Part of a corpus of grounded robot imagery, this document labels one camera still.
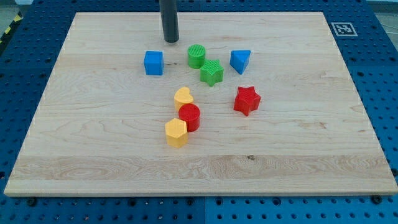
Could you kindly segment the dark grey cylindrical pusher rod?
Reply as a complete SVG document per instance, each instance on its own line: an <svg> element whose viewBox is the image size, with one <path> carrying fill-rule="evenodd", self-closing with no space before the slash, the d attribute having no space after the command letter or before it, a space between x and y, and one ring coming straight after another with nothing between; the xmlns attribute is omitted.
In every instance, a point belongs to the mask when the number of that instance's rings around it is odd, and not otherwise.
<svg viewBox="0 0 398 224"><path fill-rule="evenodd" d="M176 0L159 0L164 40L176 43L179 40L178 13Z"/></svg>

